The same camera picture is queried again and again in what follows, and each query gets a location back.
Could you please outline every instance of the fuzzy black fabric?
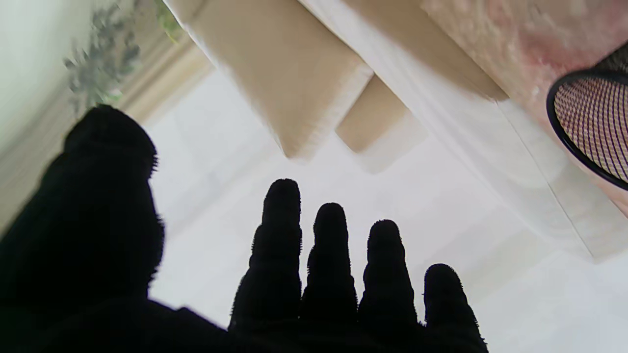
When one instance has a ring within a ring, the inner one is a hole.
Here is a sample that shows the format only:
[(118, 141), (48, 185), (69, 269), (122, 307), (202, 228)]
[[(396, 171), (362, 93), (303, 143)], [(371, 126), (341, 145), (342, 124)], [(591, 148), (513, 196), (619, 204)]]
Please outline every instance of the fuzzy black fabric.
[(99, 106), (0, 241), (1, 352), (486, 352), (460, 280), (426, 273), (426, 325), (396, 224), (376, 223), (357, 303), (340, 205), (314, 224), (301, 295), (301, 200), (296, 182), (271, 185), (229, 331), (147, 298), (164, 227), (148, 180), (156, 149), (124, 113)]

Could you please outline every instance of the finger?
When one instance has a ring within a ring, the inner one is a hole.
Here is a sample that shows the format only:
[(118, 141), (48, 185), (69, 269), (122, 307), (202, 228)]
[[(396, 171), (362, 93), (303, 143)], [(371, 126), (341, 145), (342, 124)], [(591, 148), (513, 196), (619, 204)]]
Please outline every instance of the finger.
[(230, 329), (296, 319), (301, 297), (301, 200), (295, 181), (274, 182), (253, 238), (249, 269), (235, 294)]
[(0, 242), (0, 301), (78, 308), (146, 296), (164, 237), (148, 185), (155, 154), (130, 117), (91, 109)]
[(460, 278), (451, 267), (435, 264), (427, 270), (423, 301), (428, 329), (442, 330), (485, 347)]
[(367, 251), (359, 321), (389, 338), (407, 334), (418, 323), (414, 290), (397, 225), (391, 220), (375, 223), (371, 227)]
[(314, 223), (308, 285), (301, 299), (303, 320), (356, 322), (357, 297), (349, 260), (349, 233), (339, 204), (325, 204)]

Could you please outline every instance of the beige cushion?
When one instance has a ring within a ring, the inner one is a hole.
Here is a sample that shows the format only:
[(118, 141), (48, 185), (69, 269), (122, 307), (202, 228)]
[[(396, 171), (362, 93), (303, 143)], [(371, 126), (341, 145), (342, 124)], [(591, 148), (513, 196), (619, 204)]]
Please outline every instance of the beige cushion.
[(377, 76), (373, 76), (336, 133), (371, 173), (385, 170), (428, 135)]
[(372, 76), (297, 0), (207, 0), (182, 18), (289, 158), (310, 158)]

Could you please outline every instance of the white wall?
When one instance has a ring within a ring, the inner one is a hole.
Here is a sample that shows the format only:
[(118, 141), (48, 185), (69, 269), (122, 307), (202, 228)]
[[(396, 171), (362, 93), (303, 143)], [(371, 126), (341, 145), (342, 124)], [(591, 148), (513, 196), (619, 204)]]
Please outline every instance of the white wall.
[(72, 38), (85, 43), (92, 9), (111, 1), (0, 0), (0, 153), (63, 87)]

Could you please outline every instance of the basket rim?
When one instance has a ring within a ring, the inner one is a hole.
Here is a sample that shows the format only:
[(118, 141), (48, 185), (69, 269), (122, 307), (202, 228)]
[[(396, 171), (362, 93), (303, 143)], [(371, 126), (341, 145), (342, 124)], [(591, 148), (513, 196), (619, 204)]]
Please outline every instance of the basket rim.
[(628, 190), (628, 182), (623, 181), (620, 178), (617, 178), (615, 175), (607, 172), (601, 166), (599, 166), (596, 162), (591, 160), (584, 152), (580, 150), (580, 148), (571, 140), (569, 135), (563, 129), (563, 126), (560, 124), (558, 120), (558, 116), (556, 116), (556, 93), (561, 86), (565, 84), (569, 84), (576, 80), (584, 79), (584, 78), (597, 78), (608, 80), (610, 82), (615, 82), (618, 84), (622, 84), (628, 87), (628, 75), (623, 74), (621, 72), (612, 71), (612, 70), (599, 70), (595, 68), (590, 68), (587, 70), (581, 70), (569, 73), (562, 78), (558, 79), (552, 87), (549, 89), (548, 98), (547, 98), (547, 112), (550, 124), (554, 129), (554, 132), (558, 136), (558, 139), (565, 145), (567, 150), (576, 157), (582, 164), (587, 166), (590, 170), (592, 170), (595, 174), (602, 177), (607, 182), (612, 183), (613, 185), (622, 188), (624, 190)]

